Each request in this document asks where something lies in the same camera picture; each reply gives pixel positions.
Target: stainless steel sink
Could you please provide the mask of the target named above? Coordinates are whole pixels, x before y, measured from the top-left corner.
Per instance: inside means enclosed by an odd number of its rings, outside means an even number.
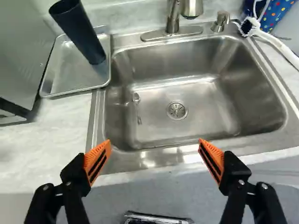
[[[237,155],[299,145],[297,103],[255,42],[234,24],[217,34],[202,26],[176,40],[114,37],[112,80],[93,94],[87,142],[111,140],[105,173],[200,161],[198,138]]]

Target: metal spoon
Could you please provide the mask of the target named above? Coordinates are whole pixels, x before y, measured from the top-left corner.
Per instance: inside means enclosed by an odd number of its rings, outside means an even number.
[[[138,104],[139,104],[139,102],[140,102],[140,96],[139,96],[139,94],[138,94],[137,92],[135,92],[135,93],[133,94],[132,101],[133,101],[133,102],[135,103],[135,105],[136,105],[136,110],[137,110],[137,123],[138,123],[139,125],[141,125],[141,124],[142,124],[142,121],[141,121],[141,117],[139,116],[139,107],[138,107]]]

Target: drain strainer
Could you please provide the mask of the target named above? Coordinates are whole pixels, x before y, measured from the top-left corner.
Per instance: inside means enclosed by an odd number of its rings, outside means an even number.
[[[188,110],[179,102],[170,102],[167,106],[166,114],[174,120],[182,120],[188,115]]]

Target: baking sheet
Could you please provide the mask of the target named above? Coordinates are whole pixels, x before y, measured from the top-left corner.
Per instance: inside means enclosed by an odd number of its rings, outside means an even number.
[[[111,80],[110,35],[106,26],[94,28],[106,60],[91,65],[66,34],[56,38],[39,94],[43,98],[107,86]]]

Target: black cylinder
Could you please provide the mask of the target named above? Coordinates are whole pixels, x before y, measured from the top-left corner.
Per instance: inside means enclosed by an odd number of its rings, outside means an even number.
[[[80,0],[56,2],[49,13],[90,64],[99,64],[105,60],[103,47]]]

